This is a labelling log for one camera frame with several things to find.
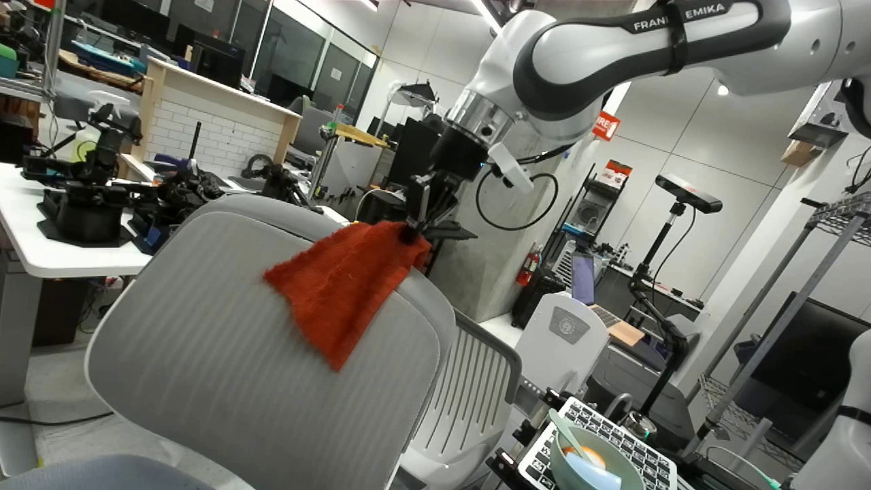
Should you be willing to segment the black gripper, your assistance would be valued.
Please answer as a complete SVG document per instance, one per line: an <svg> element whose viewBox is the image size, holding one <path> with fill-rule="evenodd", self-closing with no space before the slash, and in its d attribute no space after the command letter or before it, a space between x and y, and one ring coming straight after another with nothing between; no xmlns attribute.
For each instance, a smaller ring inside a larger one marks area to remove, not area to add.
<svg viewBox="0 0 871 490"><path fill-rule="evenodd" d="M407 225L415 232L438 225L455 206L461 182L479 175L486 148L471 131L445 123L426 164L406 190Z"/></svg>

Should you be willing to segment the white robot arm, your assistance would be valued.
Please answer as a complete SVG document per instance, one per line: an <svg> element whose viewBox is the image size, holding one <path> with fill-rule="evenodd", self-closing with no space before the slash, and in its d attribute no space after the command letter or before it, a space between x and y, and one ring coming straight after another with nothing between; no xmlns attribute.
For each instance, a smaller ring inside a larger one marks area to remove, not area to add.
<svg viewBox="0 0 871 490"><path fill-rule="evenodd" d="M531 180L505 148L513 124L570 145L602 99L638 77L704 66L736 96L836 81L855 131L871 124L871 0L652 0L642 11L551 17L524 9L486 47L441 123L406 217L429 232L460 182L493 164L517 190Z"/></svg>

